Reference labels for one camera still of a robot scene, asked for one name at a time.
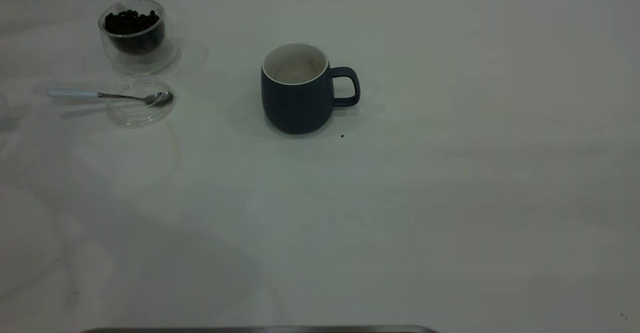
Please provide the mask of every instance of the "table surface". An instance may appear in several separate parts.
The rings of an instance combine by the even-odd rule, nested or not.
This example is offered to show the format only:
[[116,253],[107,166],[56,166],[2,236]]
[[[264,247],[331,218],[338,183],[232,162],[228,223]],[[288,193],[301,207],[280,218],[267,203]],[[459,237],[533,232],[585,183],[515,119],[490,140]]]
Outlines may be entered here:
[[[119,84],[116,1],[0,0],[0,331],[640,328],[640,0],[158,0],[139,129],[43,94]],[[302,137],[259,92],[292,41],[362,89]]]

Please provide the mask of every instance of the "mug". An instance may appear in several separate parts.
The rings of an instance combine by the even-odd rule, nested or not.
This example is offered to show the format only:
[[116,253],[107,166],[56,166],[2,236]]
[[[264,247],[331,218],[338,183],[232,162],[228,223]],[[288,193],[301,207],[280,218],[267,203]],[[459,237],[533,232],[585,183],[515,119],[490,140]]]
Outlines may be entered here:
[[[348,77],[354,96],[334,97],[336,77]],[[269,121],[284,133],[310,133],[327,123],[334,107],[350,107],[360,100],[356,72],[331,68],[322,50],[291,43],[272,50],[262,62],[262,107]]]

